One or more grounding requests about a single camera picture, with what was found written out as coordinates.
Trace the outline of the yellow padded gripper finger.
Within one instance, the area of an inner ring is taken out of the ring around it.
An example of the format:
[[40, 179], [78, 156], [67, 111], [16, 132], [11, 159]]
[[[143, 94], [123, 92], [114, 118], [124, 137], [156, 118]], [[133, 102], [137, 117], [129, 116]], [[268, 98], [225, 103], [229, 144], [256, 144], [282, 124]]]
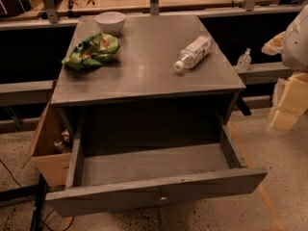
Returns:
[[282, 52], [284, 37], [285, 37], [284, 32], [279, 33], [274, 38], [266, 42], [264, 46], [262, 47], [261, 51], [264, 54], [267, 54], [270, 56], [280, 54]]
[[295, 72], [287, 80], [279, 78], [269, 111], [269, 127], [289, 131], [308, 110], [308, 73]]

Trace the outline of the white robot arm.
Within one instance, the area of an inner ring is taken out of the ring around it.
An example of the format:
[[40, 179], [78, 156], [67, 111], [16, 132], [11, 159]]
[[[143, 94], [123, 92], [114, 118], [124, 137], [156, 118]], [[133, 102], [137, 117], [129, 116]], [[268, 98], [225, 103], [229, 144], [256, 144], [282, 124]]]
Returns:
[[269, 111], [268, 128], [286, 132], [308, 110], [308, 5], [284, 32], [264, 44], [262, 52], [280, 54], [282, 64], [293, 72], [277, 81]]

